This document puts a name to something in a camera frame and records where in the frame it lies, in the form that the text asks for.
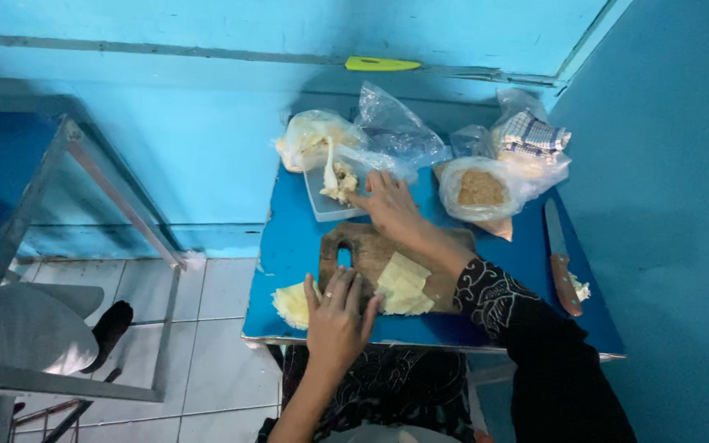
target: clear plastic bag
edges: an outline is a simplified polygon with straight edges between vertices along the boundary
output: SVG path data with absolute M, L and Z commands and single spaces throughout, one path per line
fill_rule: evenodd
M 448 215 L 465 222 L 482 222 L 517 215 L 530 200 L 522 186 L 523 180 L 510 173 L 505 162 L 486 157 L 461 157 L 445 163 L 439 179 L 439 199 Z M 462 178 L 468 170 L 489 173 L 501 187 L 500 204 L 460 204 Z
M 469 125 L 451 134 L 453 155 L 459 157 L 496 158 L 492 136 L 483 126 Z
M 366 174 L 371 169 L 390 171 L 399 180 L 406 180 L 413 184 L 418 181 L 418 171 L 399 158 L 391 157 L 380 152 L 371 152 L 364 149 L 351 148 L 338 145 L 332 152 L 333 162 L 344 162 L 354 168 L 358 180 L 365 180 Z M 324 168 L 327 163 L 327 151 L 323 155 L 313 155 L 305 158 L 306 170 Z
M 409 108 L 379 86 L 363 82 L 354 120 L 371 139 L 368 150 L 419 169 L 453 158 L 449 146 Z
M 303 111 L 291 118 L 286 133 L 275 143 L 286 170 L 302 172 L 303 158 L 327 158 L 329 146 L 362 148 L 368 145 L 368 136 L 356 125 L 334 112 Z
M 528 111 L 542 122 L 548 122 L 548 114 L 543 103 L 521 89 L 498 89 L 497 100 L 503 113 L 491 130 L 492 139 L 488 146 L 492 158 L 505 162 L 512 174 L 523 177 L 525 183 L 522 185 L 522 193 L 531 196 L 528 200 L 535 199 L 568 177 L 570 158 L 562 152 L 553 156 L 537 157 L 502 149 L 502 129 L 511 117 Z
M 526 110 L 533 113 L 534 116 L 542 121 L 549 120 L 544 104 L 537 98 L 530 96 L 527 91 L 513 87 L 509 89 L 497 89 L 497 101 L 503 113 L 494 126 L 492 126 L 492 134 L 495 128 L 502 126 L 509 118 Z

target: white and blue checkered towel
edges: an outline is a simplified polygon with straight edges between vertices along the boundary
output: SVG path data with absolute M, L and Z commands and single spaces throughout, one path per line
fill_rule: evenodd
M 507 151 L 549 157 L 565 149 L 568 140 L 570 132 L 565 128 L 549 126 L 526 110 L 509 118 L 499 129 L 498 145 Z

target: cutting board handle hole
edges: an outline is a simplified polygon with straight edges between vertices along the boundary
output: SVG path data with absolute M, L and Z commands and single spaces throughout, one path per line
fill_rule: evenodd
M 349 242 L 341 242 L 338 244 L 338 266 L 352 266 L 351 244 Z

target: blue table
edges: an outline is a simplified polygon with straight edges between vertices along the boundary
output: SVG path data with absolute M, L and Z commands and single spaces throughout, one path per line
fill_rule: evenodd
M 421 169 L 419 175 L 418 183 L 410 190 L 424 217 L 437 226 L 469 228 L 475 235 L 481 256 L 531 288 L 560 315 L 569 317 L 557 300 L 548 260 L 543 205 L 546 199 L 555 199 L 570 256 L 569 270 L 580 281 L 590 282 L 592 291 L 592 296 L 582 304 L 584 315 L 574 320 L 589 332 L 587 342 L 598 349 L 602 357 L 624 355 L 625 347 L 556 188 L 529 202 L 513 218 L 514 241 L 511 243 L 449 217 L 439 201 L 439 183 L 431 168 Z M 257 272 L 254 276 L 242 336 L 253 344 L 296 344 L 305 339 L 306 331 L 291 328 L 284 322 L 272 306 L 272 294 L 276 288 L 301 282 L 306 272 L 318 275 L 321 237 L 339 222 L 316 222 L 302 174 L 289 173 L 282 166 L 270 205 L 272 216 L 261 237 L 261 267 L 265 272 Z M 356 217 L 349 221 L 369 223 L 370 217 Z M 411 317 L 380 315 L 374 324 L 371 342 L 445 347 L 465 352 L 503 350 L 468 318 L 438 313 Z

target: wooden cutting board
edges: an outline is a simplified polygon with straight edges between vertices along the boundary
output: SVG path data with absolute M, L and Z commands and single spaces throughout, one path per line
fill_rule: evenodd
M 475 238 L 468 229 L 447 228 L 444 231 L 471 251 L 475 251 Z M 451 277 L 445 273 L 444 269 L 419 253 L 393 240 L 389 240 L 387 237 L 382 237 L 373 225 L 366 223 L 342 222 L 321 237 L 321 246 L 319 248 L 320 288 L 326 288 L 330 277 L 336 272 L 339 249 L 349 250 L 352 267 L 366 278 L 363 290 L 368 297 L 362 298 L 361 307 L 368 303 L 368 299 L 373 295 L 373 290 L 377 287 L 377 280 L 382 275 L 384 267 L 390 262 L 393 252 L 398 251 L 399 254 L 431 271 L 431 275 L 425 281 L 423 293 L 434 300 L 432 311 L 458 312 L 453 306 L 455 277 Z

